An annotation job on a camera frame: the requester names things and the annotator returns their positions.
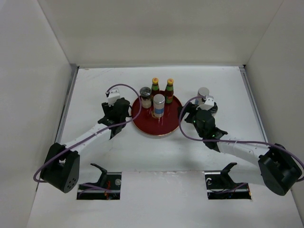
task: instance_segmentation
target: label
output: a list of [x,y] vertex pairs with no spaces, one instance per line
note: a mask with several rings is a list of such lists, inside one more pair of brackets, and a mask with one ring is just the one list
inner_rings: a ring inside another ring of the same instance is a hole
[[159,90],[159,86],[158,85],[152,85],[152,90]]
[[172,87],[172,86],[166,86],[166,90],[167,90],[167,91],[172,91],[172,90],[173,90],[173,87]]
[[162,108],[162,109],[154,108],[154,113],[155,114],[162,114],[164,111],[165,111],[165,108]]
[[173,101],[173,96],[166,97],[166,103],[171,103]]

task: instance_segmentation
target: metal cap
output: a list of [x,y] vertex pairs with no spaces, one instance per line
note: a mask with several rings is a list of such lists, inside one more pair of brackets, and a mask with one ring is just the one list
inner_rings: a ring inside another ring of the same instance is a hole
[[206,87],[201,87],[199,88],[199,95],[201,96],[208,96],[209,95],[209,90]]
[[151,95],[151,89],[149,87],[143,87],[140,89],[139,93],[143,99],[148,99]]
[[153,102],[156,104],[162,104],[165,102],[165,97],[161,94],[157,94],[154,96]]
[[154,77],[152,79],[152,83],[155,84],[155,85],[157,85],[158,84],[158,78]]
[[168,85],[173,85],[173,82],[174,82],[174,80],[173,80],[172,78],[169,78],[169,79],[167,80],[167,84],[168,84]]

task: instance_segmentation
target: rectangular opening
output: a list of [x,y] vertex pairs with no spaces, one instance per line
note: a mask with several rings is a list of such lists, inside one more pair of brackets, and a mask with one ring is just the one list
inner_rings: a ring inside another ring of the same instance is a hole
[[234,183],[221,171],[205,172],[205,181],[209,200],[251,199],[248,183]]
[[89,187],[78,186],[77,200],[119,200],[120,188],[122,184],[122,173],[107,173],[104,184],[100,186],[109,189],[111,192],[104,190],[89,190]]
[[238,200],[238,199],[251,199],[251,194],[248,184],[243,189],[236,189],[235,191],[226,192],[229,190],[207,190],[207,196],[209,200]]

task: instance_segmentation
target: can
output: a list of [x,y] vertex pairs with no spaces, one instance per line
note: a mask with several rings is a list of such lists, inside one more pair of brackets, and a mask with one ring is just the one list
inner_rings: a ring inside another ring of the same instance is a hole
[[[208,88],[206,88],[206,87],[199,88],[197,96],[208,96],[208,95],[209,95]],[[196,98],[195,102],[194,102],[194,104],[196,104],[196,105],[200,105],[203,103],[205,103],[205,101],[202,100],[202,98]]]
[[155,95],[153,98],[153,107],[154,116],[161,118],[165,111],[165,97],[161,94]]

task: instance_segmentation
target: silver lid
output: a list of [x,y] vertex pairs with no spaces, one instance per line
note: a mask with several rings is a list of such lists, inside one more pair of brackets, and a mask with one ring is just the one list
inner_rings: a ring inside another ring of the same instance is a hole
[[161,94],[157,94],[154,96],[153,102],[156,104],[162,104],[165,102],[165,97]]
[[151,89],[149,87],[143,87],[140,89],[139,93],[141,94],[142,98],[149,98],[151,95]]
[[209,90],[206,87],[201,87],[201,88],[199,88],[198,94],[201,96],[208,96]]

